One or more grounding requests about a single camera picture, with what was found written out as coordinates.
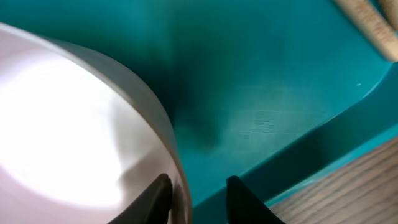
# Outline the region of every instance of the wooden surface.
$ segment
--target wooden surface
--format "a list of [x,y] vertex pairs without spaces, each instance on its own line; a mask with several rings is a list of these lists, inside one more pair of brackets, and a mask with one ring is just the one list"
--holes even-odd
[[398,223],[398,138],[271,210],[286,224]]

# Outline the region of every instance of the blue tray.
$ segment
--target blue tray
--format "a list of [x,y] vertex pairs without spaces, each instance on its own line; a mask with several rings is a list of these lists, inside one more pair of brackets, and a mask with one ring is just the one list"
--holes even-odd
[[226,178],[267,204],[398,133],[398,66],[329,0],[2,0],[0,21],[136,72],[175,128],[195,223]]

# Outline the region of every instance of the plastic tray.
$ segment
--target plastic tray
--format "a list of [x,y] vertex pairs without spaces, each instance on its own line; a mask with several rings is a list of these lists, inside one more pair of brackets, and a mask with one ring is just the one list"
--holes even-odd
[[231,175],[270,205],[398,133],[397,65],[329,0],[3,0],[0,21],[104,53],[153,89],[195,223],[226,220]]

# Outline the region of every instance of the wood grain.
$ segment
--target wood grain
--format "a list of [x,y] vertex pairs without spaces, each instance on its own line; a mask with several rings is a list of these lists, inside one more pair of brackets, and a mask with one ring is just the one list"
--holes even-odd
[[398,138],[271,210],[286,224],[398,223]]

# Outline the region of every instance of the teal surface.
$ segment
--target teal surface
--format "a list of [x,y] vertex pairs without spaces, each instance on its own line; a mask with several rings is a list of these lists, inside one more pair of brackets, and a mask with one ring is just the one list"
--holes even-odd
[[152,88],[195,223],[225,221],[228,176],[266,201],[398,121],[394,75],[362,100],[392,64],[329,0],[0,0],[0,21],[109,55]]

